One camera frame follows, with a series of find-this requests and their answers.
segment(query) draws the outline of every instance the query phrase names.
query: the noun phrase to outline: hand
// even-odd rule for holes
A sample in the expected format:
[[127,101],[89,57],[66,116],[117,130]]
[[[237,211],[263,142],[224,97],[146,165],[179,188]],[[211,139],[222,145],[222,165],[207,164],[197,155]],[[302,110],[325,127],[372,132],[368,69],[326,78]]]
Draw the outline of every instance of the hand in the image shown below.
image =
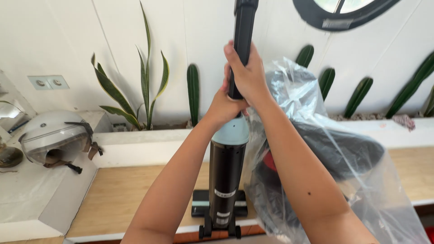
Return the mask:
[[249,115],[246,108],[249,104],[246,100],[234,100],[231,99],[227,92],[229,90],[229,79],[225,75],[223,85],[214,95],[210,108],[204,116],[204,120],[208,120],[216,126],[216,130],[219,130],[224,124],[236,117],[236,115],[242,111],[244,115]]
[[230,68],[235,76],[235,84],[243,97],[256,108],[263,99],[272,99],[265,81],[264,66],[255,45],[250,45],[249,62],[244,67],[230,40],[224,47],[228,63],[225,65],[225,76],[229,77]]

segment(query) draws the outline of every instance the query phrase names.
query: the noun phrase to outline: light blue vacuum part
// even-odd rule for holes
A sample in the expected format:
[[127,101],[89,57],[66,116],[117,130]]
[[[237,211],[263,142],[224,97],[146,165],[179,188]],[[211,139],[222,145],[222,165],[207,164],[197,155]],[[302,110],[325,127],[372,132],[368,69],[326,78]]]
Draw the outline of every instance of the light blue vacuum part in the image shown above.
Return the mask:
[[223,145],[244,145],[249,141],[249,126],[242,115],[232,119],[212,137],[213,142]]

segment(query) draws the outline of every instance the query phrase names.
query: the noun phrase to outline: window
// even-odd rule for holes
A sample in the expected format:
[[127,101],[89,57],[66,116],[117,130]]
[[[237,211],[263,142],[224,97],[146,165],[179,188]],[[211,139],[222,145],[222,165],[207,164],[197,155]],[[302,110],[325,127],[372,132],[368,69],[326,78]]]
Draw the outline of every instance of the window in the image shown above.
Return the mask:
[[327,31],[344,31],[380,16],[399,0],[293,0],[301,18]]

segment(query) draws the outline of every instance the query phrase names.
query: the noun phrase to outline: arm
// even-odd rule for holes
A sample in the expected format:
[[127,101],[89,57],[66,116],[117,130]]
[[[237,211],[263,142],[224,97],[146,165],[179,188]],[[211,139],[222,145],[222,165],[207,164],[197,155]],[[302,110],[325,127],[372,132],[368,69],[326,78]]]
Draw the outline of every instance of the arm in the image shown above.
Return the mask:
[[244,100],[230,100],[227,87],[225,79],[206,115],[152,183],[125,233],[123,244],[173,243],[211,137],[248,106]]
[[263,122],[282,186],[312,244],[378,243],[345,201],[332,176],[272,98],[252,44],[246,67],[231,43],[225,54],[240,93]]

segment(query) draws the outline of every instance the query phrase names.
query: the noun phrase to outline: white helmet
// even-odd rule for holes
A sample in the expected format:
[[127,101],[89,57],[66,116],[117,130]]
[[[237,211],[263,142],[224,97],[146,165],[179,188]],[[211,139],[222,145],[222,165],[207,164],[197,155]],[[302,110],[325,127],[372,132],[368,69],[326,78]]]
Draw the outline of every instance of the white helmet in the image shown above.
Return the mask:
[[77,173],[80,167],[72,161],[79,152],[89,152],[92,159],[96,152],[102,155],[96,142],[92,143],[92,128],[75,112],[67,110],[42,113],[30,120],[19,142],[29,161],[52,168],[67,165]]

